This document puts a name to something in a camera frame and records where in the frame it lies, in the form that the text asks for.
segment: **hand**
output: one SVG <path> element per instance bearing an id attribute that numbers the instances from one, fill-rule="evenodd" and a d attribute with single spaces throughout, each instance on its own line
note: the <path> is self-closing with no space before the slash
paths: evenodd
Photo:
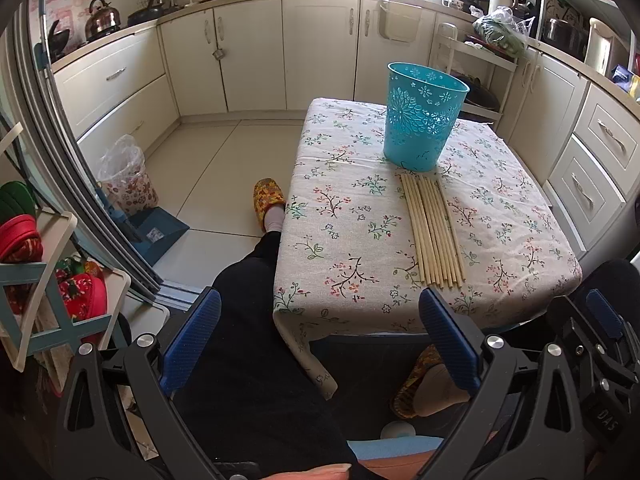
<path id="1" fill-rule="evenodd" d="M 349 480 L 351 464 L 329 464 L 290 473 L 277 473 L 263 480 Z"/>

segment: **stainless steel kettle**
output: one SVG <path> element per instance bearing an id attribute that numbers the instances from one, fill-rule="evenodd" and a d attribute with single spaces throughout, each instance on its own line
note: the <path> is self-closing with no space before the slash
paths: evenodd
<path id="1" fill-rule="evenodd" d="M 102 6 L 97 7 L 94 12 L 95 2 L 100 2 Z M 84 26 L 84 35 L 87 41 L 94 41 L 120 30 L 120 13 L 118 9 L 111 7 L 111 4 L 104 0 L 91 0 L 89 14 L 91 16 Z"/>

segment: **metal screw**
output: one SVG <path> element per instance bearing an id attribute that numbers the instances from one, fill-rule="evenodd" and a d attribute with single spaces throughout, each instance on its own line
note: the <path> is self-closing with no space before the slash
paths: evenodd
<path id="1" fill-rule="evenodd" d="M 562 354 L 562 349 L 554 343 L 551 343 L 548 347 L 546 347 L 546 351 L 556 357 Z"/>
<path id="2" fill-rule="evenodd" d="M 491 335 L 486 339 L 486 343 L 491 348 L 502 348 L 504 346 L 504 339 L 502 339 L 499 335 Z"/>
<path id="3" fill-rule="evenodd" d="M 82 343 L 80 348 L 78 349 L 78 353 L 80 355 L 87 355 L 91 353 L 91 350 L 94 349 L 94 346 L 91 343 Z"/>
<path id="4" fill-rule="evenodd" d="M 136 344 L 142 348 L 151 346 L 154 343 L 154 337 L 151 334 L 143 334 L 136 339 Z"/>

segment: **yellow slipper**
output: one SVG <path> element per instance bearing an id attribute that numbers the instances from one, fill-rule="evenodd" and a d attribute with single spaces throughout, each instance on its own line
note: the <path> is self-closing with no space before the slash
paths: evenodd
<path id="1" fill-rule="evenodd" d="M 391 400 L 391 411 L 399 418 L 414 418 L 418 414 L 414 410 L 415 392 L 428 370 L 442 362 L 442 358 L 434 345 L 429 345 L 416 359 L 414 369 L 404 382 L 396 396 Z"/>
<path id="2" fill-rule="evenodd" d="M 255 183 L 254 209 L 262 232 L 264 232 L 264 215 L 267 209 L 274 204 L 285 205 L 286 203 L 280 186 L 272 178 L 264 178 Z"/>

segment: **blue wastebasket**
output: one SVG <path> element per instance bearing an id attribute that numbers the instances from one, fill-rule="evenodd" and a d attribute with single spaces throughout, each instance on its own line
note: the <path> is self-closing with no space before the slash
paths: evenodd
<path id="1" fill-rule="evenodd" d="M 453 76 L 412 63 L 389 64 L 386 158 L 413 171 L 432 170 L 469 87 Z"/>

